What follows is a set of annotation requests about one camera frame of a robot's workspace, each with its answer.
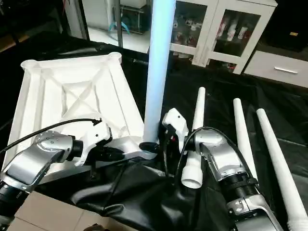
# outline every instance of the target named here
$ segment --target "drawer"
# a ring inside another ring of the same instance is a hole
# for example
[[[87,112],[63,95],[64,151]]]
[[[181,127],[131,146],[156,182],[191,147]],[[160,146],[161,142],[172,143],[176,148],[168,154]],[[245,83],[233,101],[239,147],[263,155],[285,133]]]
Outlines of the drawer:
[[[308,88],[308,62],[256,51],[245,74]]]

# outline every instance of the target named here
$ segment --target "table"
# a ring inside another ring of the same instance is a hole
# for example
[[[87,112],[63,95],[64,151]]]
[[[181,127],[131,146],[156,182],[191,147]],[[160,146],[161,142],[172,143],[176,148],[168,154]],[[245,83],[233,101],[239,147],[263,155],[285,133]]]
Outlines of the table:
[[[96,43],[52,33],[42,33],[0,54],[0,96],[6,105],[1,114],[1,147],[6,146],[19,88],[23,78],[20,63],[26,59],[46,60],[106,54],[123,55],[122,68],[141,116],[144,116],[147,55],[104,43]],[[267,82],[249,76],[209,71],[177,63],[168,65],[162,115],[176,107],[191,128],[197,92],[206,88],[205,125],[226,133],[236,142],[232,100],[242,100],[252,152],[261,190],[281,225],[286,229],[286,212],[268,150],[258,124],[256,109],[263,107],[269,117],[293,178],[308,209],[308,90]],[[170,160],[170,172],[178,156]],[[231,221],[219,186],[203,165],[204,182],[192,190],[162,174],[160,157],[155,161],[135,160],[99,169],[100,178],[89,173],[43,184],[38,192],[75,204],[139,230],[228,230]]]

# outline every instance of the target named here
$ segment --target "white tube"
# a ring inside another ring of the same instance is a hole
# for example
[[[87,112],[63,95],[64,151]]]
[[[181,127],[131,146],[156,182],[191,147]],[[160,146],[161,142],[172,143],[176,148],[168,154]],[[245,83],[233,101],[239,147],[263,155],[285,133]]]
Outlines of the white tube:
[[[290,169],[285,161],[274,131],[270,125],[264,109],[258,109],[257,115],[260,121],[266,145],[269,149],[284,205],[288,214],[288,227],[291,231],[306,231],[308,229],[308,217],[303,202],[299,196]]]
[[[236,138],[237,146],[251,171],[254,178],[257,179],[257,172],[254,163],[254,158],[252,156],[247,127],[245,123],[245,118],[243,114],[242,104],[240,99],[233,100],[234,107],[234,117],[235,117],[235,128],[236,128]]]
[[[176,0],[154,0],[143,141],[157,142]]]
[[[193,117],[193,130],[203,126],[205,104],[205,88],[199,88],[196,109]],[[201,155],[189,151],[186,165],[182,172],[181,182],[188,188],[199,189],[202,186]]]

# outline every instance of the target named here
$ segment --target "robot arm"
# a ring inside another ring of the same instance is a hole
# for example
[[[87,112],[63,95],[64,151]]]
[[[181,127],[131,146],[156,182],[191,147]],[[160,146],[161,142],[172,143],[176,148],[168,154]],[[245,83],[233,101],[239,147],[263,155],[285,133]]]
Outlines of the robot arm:
[[[256,188],[239,158],[236,148],[218,131],[209,129],[196,133],[194,149],[204,156],[221,187],[234,231],[283,231],[265,198]]]
[[[80,140],[51,130],[37,135],[33,144],[18,153],[0,173],[0,230],[9,226],[51,164],[80,157],[75,165],[83,165],[92,148],[111,139],[111,131],[103,122],[93,126]]]

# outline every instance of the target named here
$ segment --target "cabinet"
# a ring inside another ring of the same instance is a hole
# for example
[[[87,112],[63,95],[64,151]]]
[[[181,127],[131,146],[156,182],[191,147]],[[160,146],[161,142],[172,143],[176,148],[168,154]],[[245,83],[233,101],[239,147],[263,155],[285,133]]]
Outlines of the cabinet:
[[[170,50],[192,64],[240,74],[274,0],[178,0]]]

